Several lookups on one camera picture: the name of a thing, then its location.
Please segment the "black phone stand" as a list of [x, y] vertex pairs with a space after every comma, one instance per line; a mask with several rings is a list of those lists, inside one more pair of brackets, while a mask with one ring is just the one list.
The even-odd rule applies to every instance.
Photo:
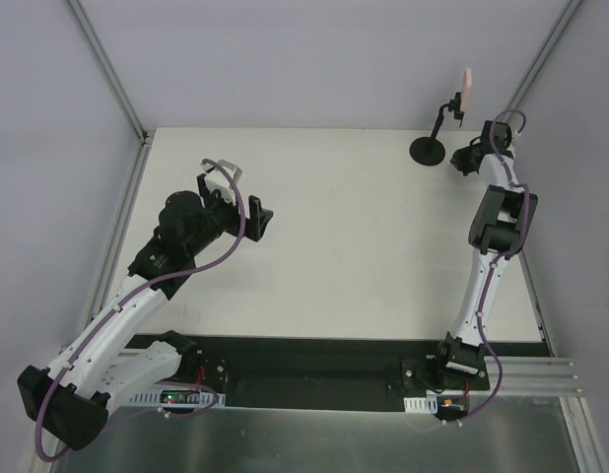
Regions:
[[451, 100], [440, 106], [431, 134], [415, 139], [409, 146], [409, 155], [415, 163], [424, 167], [435, 167], [443, 161], [445, 147], [438, 139], [438, 134], [447, 112], [451, 113], [455, 120], [463, 121], [465, 110], [461, 92], [457, 92]]

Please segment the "phone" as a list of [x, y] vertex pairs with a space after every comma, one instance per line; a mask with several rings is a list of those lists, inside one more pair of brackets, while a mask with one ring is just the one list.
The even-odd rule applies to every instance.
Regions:
[[465, 117], [465, 113], [470, 103], [470, 96], [472, 90], [472, 69], [467, 67], [463, 74], [463, 82], [460, 90], [460, 101], [459, 101], [459, 111], [458, 111], [458, 122], [459, 126], [462, 126], [463, 120]]

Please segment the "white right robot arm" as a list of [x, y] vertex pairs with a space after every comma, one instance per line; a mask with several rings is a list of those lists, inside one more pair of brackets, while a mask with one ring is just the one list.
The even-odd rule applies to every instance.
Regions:
[[453, 327], [436, 355], [416, 368], [414, 382], [442, 393], [486, 380], [488, 325], [508, 264], [523, 249], [538, 196], [518, 179], [511, 149], [513, 133], [500, 120], [487, 121], [477, 143], [457, 150], [450, 162], [464, 175], [478, 173], [487, 184], [468, 234], [471, 272]]

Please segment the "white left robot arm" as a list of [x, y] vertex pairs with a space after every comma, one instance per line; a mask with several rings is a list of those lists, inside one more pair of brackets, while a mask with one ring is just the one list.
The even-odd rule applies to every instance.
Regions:
[[79, 337], [44, 368], [26, 367], [17, 384], [34, 421], [37, 455], [50, 461], [42, 435], [80, 450], [103, 431], [108, 418], [133, 396], [160, 381], [213, 391], [223, 384], [207, 368], [199, 347], [170, 330], [122, 365], [112, 362], [137, 331], [169, 303], [193, 274], [196, 256], [224, 234], [258, 242], [274, 216], [256, 196], [243, 199], [236, 173], [209, 169], [196, 191], [170, 195], [153, 235], [126, 277]]

